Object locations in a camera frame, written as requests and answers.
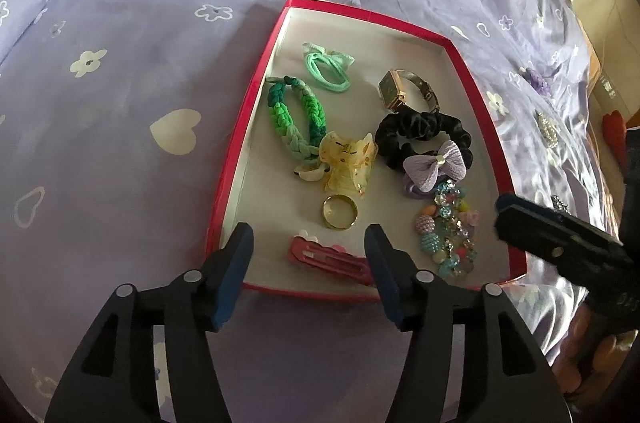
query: purple scrunchie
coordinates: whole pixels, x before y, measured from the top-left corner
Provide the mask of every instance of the purple scrunchie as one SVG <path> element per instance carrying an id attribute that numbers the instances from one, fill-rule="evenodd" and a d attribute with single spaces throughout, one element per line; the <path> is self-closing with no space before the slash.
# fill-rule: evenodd
<path id="1" fill-rule="evenodd" d="M 527 68 L 522 76 L 540 96 L 551 97 L 551 89 L 545 78 L 533 68 Z"/>

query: bedsheet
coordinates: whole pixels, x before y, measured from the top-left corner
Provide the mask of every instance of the bedsheet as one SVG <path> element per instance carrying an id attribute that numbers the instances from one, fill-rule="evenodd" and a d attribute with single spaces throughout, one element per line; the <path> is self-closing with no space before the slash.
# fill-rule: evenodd
<path id="1" fill-rule="evenodd" d="M 450 37 L 516 191 L 547 206 L 558 195 L 610 229 L 586 143 L 588 51 L 568 0 L 332 1 Z M 0 373 L 36 417 L 118 284 L 163 285 L 202 260 L 226 142 L 284 2 L 48 0 L 0 64 Z M 548 77 L 550 97 L 526 67 Z M 535 111 L 556 124 L 558 148 Z M 585 292 L 531 256 L 529 270 L 508 294 L 552 361 Z M 245 292 L 210 342 L 236 422 L 381 422 L 408 336 L 379 305 Z"/>

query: green hair tie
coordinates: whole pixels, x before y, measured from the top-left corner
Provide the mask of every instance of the green hair tie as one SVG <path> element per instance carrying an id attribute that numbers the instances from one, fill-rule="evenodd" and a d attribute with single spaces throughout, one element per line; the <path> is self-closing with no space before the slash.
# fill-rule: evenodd
<path id="1" fill-rule="evenodd" d="M 280 135 L 283 143 L 289 147 L 293 155 L 305 162 L 318 160 L 318 147 L 326 134 L 326 121 L 324 119 L 324 109 L 314 95 L 314 92 L 300 79 L 287 77 L 268 77 L 267 82 L 273 84 L 267 96 L 269 115 L 276 132 Z M 284 93 L 287 86 L 291 86 L 294 94 L 300 99 L 309 120 L 309 141 L 298 130 L 293 123 L 287 106 L 284 104 Z"/>
<path id="2" fill-rule="evenodd" d="M 346 71 L 354 63 L 355 59 L 353 57 L 340 53 L 340 51 L 327 51 L 322 46 L 311 44 L 311 42 L 305 42 L 302 45 L 302 49 L 305 53 L 306 69 L 322 87 L 334 93 L 343 93 L 349 89 L 351 82 Z M 329 66 L 339 81 L 337 83 L 327 81 L 322 76 L 320 69 L 318 69 L 319 63 Z"/>

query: wristwatch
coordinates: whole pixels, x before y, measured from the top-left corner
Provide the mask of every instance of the wristwatch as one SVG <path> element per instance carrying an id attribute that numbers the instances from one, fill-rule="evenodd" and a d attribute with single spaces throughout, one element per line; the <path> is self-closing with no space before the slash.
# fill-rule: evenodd
<path id="1" fill-rule="evenodd" d="M 407 71 L 406 69 L 391 69 L 378 84 L 382 101 L 389 111 L 393 111 L 395 113 L 398 106 L 405 103 L 404 95 L 406 93 L 404 92 L 401 79 L 409 80 L 411 83 L 415 84 L 415 86 L 420 90 L 420 94 L 422 94 L 427 102 L 427 106 L 429 108 L 428 111 L 430 113 L 437 113 L 440 110 L 438 97 L 427 82 L 422 80 L 415 73 Z"/>

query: pink bead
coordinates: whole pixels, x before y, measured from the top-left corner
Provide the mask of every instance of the pink bead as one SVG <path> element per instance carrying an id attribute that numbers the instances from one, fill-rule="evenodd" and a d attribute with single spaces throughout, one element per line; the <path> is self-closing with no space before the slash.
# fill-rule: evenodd
<path id="1" fill-rule="evenodd" d="M 415 231 L 424 235 L 425 233 L 433 233 L 436 229 L 436 223 L 432 217 L 428 215 L 418 215 L 414 223 Z"/>

